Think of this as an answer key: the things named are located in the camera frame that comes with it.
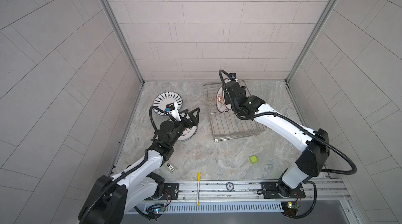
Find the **rearmost white plate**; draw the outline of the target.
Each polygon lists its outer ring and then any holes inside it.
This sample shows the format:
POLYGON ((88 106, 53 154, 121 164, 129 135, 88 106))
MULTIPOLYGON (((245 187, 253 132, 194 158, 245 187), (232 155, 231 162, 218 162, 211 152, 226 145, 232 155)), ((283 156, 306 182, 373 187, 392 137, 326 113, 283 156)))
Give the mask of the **rearmost white plate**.
POLYGON ((183 135, 178 139, 177 142, 186 142, 193 138, 197 132, 198 126, 190 127, 191 129, 186 129, 183 135))

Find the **black striped white plate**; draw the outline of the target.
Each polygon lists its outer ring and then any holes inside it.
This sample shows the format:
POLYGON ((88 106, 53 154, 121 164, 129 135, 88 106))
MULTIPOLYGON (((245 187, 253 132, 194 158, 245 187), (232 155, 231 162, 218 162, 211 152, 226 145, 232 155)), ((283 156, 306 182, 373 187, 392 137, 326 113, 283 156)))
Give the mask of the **black striped white plate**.
POLYGON ((155 98, 152 105, 158 109, 165 111, 166 105, 173 104, 173 103, 178 104, 177 109, 179 111, 183 105, 182 97, 176 92, 164 92, 164 93, 159 94, 155 98))

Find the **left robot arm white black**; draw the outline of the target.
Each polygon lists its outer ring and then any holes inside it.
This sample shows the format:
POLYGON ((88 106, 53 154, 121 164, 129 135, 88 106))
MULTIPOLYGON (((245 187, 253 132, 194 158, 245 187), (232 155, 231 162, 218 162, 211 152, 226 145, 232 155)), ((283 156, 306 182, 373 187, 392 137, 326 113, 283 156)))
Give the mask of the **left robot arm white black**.
POLYGON ((81 224, 119 224, 123 217, 147 198, 159 198, 164 191, 164 178, 154 171, 165 164, 174 152, 174 145, 186 129, 197 126, 200 108, 179 112, 169 105, 166 110, 152 106, 168 116, 160 126, 150 118, 154 129, 152 144, 143 158, 112 177, 105 175, 93 185, 80 213, 81 224))

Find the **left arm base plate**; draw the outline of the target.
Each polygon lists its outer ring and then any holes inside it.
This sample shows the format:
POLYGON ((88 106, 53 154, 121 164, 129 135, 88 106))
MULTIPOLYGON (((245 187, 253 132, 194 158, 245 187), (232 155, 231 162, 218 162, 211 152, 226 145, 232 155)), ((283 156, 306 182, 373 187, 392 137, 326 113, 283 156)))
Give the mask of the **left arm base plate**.
POLYGON ((149 198, 153 201, 177 200, 179 194, 179 183, 164 183, 158 185, 156 192, 149 198))

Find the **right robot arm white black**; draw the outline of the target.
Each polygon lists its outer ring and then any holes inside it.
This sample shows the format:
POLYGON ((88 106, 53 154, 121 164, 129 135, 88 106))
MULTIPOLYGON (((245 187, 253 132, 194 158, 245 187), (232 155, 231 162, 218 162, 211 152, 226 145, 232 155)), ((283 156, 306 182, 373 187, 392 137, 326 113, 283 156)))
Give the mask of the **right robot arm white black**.
POLYGON ((328 134, 325 131, 319 130, 316 134, 312 129, 278 113, 259 97, 247 96, 246 88, 237 81, 224 79, 224 83, 225 103, 230 104, 230 108, 239 119, 254 120, 265 125, 301 151, 299 158, 277 181, 275 191, 281 197, 291 197, 293 190, 302 182, 319 176, 329 156, 329 148, 309 134, 328 142, 328 134))

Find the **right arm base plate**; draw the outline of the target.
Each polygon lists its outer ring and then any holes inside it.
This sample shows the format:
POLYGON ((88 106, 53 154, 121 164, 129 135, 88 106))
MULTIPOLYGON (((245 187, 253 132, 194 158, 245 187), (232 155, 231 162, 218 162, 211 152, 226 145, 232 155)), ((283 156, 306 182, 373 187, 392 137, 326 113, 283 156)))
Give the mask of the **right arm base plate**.
POLYGON ((303 185, 300 183, 296 188, 292 189, 284 183, 277 182, 262 182, 262 192, 265 199, 296 199, 305 198, 306 194, 303 185))

